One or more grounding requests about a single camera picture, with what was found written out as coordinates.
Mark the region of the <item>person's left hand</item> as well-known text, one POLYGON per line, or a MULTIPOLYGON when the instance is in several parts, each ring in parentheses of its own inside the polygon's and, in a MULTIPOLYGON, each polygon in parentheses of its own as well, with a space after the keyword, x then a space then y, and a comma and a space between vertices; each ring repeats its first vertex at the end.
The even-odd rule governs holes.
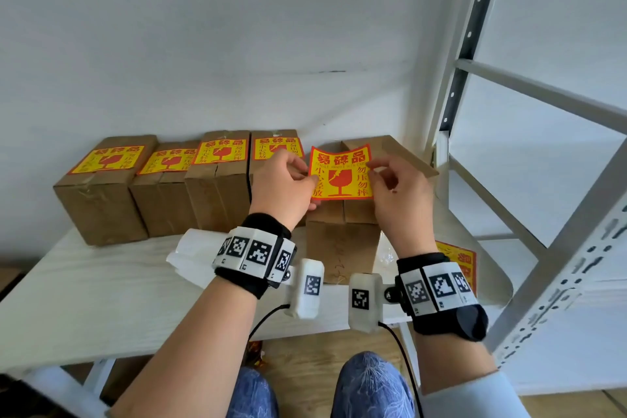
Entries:
POLYGON ((315 186, 295 182, 290 171, 307 174, 307 164, 293 152, 278 150, 255 173, 249 214, 267 214, 293 231, 320 200, 312 200, 315 186))

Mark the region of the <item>person's right hand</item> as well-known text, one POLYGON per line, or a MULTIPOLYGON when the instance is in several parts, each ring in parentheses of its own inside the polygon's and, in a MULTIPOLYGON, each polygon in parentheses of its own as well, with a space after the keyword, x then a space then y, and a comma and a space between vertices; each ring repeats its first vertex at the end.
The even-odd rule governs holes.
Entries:
POLYGON ((406 160, 390 155, 368 162, 381 174, 388 192, 372 192, 375 216, 398 258, 438 251, 433 228, 433 187, 406 160))

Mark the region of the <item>yellow red fragile sticker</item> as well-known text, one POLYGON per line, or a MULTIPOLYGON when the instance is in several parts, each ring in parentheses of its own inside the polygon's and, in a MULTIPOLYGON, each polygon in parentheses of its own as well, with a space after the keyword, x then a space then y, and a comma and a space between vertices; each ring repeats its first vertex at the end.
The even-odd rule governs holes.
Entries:
POLYGON ((370 169, 367 166, 371 160, 369 144, 340 153, 325 152, 312 147, 309 176, 318 178, 312 200, 372 199, 368 174, 370 169))

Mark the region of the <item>person's right forearm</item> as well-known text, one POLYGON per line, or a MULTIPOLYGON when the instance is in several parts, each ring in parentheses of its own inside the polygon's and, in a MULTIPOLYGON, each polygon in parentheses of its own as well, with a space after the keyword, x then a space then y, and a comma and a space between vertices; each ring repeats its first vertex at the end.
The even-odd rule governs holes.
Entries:
POLYGON ((481 342, 412 333, 423 418, 530 418, 481 342))

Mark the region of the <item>person's left forearm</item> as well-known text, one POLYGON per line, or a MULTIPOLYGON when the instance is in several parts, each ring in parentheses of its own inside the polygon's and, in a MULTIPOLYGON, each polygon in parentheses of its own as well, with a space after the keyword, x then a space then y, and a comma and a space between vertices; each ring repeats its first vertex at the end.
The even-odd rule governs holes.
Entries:
POLYGON ((226 418, 257 303, 245 289, 212 280, 111 418, 226 418))

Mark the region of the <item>cardboard box with yellow sticker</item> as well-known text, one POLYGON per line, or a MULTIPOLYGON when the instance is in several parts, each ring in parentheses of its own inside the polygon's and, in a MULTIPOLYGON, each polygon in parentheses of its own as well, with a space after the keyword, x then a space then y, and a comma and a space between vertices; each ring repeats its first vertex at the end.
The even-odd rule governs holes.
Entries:
POLYGON ((185 176, 200 140, 157 145, 130 185, 150 238, 182 235, 199 227, 185 176))
POLYGON ((130 186, 157 144, 156 135, 106 137, 54 185, 88 246, 148 239, 130 186))
POLYGON ((252 198, 252 186, 255 173, 278 150, 287 150, 297 154, 302 160, 304 153, 302 143, 295 129, 278 129, 274 131, 257 130, 250 133, 248 159, 248 190, 252 198))
POLYGON ((229 232, 249 212, 248 130, 205 133, 184 178, 198 227, 229 232))

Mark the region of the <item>plain cardboard box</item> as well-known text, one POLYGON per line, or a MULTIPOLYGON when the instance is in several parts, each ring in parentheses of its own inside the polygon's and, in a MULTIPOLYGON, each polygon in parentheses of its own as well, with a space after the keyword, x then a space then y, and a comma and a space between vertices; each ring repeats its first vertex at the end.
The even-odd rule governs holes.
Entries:
MULTIPOLYGON (((428 162, 420 159, 390 135, 342 140, 334 148, 316 147, 330 153, 371 147, 373 158, 395 155, 411 163, 427 178, 438 175, 428 162)), ((322 200, 307 214, 306 257, 321 261, 325 267, 324 282, 347 284, 353 273, 370 273, 376 259, 381 230, 374 212, 374 202, 367 200, 322 200)))

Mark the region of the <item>left black marker wristband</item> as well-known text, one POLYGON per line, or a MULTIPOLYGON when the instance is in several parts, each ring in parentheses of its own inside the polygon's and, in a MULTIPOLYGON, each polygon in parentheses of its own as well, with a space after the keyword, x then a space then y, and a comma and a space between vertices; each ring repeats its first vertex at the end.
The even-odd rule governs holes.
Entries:
POLYGON ((254 213, 231 230, 215 260, 215 275, 261 299, 278 288, 297 252, 292 232, 273 216, 254 213))

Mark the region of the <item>black marker wristband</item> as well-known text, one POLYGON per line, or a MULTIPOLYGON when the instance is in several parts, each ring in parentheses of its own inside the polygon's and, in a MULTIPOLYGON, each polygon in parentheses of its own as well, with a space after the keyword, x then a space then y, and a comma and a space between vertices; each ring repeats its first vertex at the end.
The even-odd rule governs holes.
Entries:
POLYGON ((261 299, 278 288, 297 252, 292 232, 273 216, 254 213, 231 230, 215 260, 215 275, 261 299))
POLYGON ((396 286, 414 331, 423 336, 455 335, 482 342, 489 319, 460 266, 443 253, 398 259, 396 286))

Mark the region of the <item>yellow red sticker sheet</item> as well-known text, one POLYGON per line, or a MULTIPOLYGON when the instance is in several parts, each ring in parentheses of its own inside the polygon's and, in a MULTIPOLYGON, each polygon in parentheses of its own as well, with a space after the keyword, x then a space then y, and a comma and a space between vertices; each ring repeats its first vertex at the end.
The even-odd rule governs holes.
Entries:
POLYGON ((438 250, 456 262, 463 272, 471 290, 477 292, 477 255, 475 251, 436 241, 438 250))

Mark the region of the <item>right black marker wristband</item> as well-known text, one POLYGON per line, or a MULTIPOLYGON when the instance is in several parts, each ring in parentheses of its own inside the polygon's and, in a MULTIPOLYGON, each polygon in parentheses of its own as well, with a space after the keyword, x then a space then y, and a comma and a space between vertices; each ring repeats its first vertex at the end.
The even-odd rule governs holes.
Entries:
POLYGON ((396 286, 414 331, 423 336, 455 335, 482 342, 489 319, 460 266, 443 253, 398 259, 396 286))

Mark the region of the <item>white crumpled backing paper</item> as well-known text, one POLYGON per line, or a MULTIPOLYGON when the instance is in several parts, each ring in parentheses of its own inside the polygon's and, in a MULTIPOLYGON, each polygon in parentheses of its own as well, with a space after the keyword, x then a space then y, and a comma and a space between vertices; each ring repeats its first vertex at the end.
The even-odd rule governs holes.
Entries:
POLYGON ((215 277, 213 261, 226 238, 223 232, 189 229, 166 262, 182 279, 205 289, 215 277))

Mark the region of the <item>orange snack wrapper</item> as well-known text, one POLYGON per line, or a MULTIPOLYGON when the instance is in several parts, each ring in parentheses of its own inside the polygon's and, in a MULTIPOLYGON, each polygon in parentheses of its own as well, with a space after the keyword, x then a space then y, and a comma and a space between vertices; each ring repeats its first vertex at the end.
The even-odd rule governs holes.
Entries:
POLYGON ((266 365, 263 359, 264 355, 263 341, 249 341, 242 364, 245 367, 259 370, 266 365))

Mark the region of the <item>white metal shelf rack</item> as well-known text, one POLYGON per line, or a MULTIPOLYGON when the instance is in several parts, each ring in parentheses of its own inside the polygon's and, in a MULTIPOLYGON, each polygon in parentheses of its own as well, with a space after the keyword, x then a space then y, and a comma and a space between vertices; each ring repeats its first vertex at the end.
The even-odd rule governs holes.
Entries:
POLYGON ((503 367, 627 244, 627 0, 460 0, 425 141, 537 261, 486 340, 503 367))

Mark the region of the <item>person's right leg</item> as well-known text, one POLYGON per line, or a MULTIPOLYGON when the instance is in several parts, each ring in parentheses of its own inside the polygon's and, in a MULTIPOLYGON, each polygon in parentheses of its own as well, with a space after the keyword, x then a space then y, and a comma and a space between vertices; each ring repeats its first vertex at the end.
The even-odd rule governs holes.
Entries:
POLYGON ((414 396, 401 372, 372 351, 342 367, 331 418, 415 418, 414 396))

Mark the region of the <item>person's leg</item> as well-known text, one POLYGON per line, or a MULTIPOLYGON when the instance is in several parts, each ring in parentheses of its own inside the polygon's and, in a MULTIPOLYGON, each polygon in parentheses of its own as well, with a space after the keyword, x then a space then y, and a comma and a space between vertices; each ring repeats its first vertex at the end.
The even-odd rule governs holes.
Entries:
POLYGON ((415 418, 414 396, 401 372, 372 351, 342 367, 331 418, 415 418))
POLYGON ((266 378, 240 367, 226 418, 279 418, 277 396, 266 378))

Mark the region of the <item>person's left leg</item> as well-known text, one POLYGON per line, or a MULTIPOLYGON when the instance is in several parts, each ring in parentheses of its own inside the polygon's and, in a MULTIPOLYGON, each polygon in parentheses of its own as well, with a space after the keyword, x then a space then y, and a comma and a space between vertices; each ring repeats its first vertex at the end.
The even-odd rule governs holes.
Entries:
POLYGON ((266 378, 240 367, 226 418, 279 418, 277 396, 266 378))

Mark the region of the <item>white table frame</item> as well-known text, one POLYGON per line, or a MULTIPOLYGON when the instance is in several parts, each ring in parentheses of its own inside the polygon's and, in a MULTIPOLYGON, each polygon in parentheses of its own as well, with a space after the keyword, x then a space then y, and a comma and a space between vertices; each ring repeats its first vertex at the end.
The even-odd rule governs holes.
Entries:
POLYGON ((57 365, 13 370, 7 374, 76 418, 107 418, 109 406, 100 395, 115 362, 116 359, 96 360, 83 383, 57 365))

